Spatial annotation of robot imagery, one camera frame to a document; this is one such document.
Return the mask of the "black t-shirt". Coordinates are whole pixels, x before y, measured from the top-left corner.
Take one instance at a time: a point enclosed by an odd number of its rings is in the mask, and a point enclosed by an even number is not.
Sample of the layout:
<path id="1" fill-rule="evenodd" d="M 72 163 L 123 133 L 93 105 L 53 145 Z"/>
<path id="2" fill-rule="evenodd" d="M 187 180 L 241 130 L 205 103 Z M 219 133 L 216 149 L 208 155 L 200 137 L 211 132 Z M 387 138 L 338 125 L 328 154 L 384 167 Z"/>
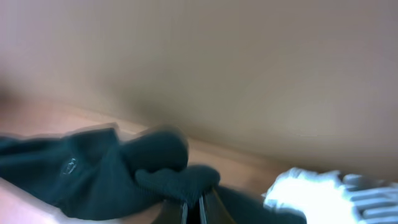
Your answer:
<path id="1" fill-rule="evenodd" d="M 214 188 L 236 223 L 306 221 L 221 186 L 212 167 L 189 165 L 185 138 L 170 129 L 130 141 L 114 128 L 60 138 L 2 136 L 1 178 L 82 220 L 123 218 L 171 200 L 187 203 L 187 223 L 200 223 L 199 198 Z"/>

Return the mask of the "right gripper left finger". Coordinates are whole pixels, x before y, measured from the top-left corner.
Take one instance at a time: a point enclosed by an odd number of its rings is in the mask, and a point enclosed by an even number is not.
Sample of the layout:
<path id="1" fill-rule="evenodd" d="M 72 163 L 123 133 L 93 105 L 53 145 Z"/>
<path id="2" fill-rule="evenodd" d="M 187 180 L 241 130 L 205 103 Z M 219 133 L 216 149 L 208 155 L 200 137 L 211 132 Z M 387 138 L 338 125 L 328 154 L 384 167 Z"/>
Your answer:
<path id="1" fill-rule="evenodd" d="M 165 200 L 160 213 L 151 224 L 187 224 L 187 218 L 187 203 Z"/>

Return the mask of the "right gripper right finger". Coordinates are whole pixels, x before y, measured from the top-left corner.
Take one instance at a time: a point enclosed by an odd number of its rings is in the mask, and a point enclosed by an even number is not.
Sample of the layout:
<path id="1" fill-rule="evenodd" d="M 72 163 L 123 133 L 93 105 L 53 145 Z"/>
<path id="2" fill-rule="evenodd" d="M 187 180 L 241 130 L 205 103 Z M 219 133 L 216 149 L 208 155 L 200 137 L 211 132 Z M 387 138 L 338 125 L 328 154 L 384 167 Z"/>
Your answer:
<path id="1" fill-rule="evenodd" d="M 201 224 L 236 224 L 214 188 L 203 194 L 198 203 Z"/>

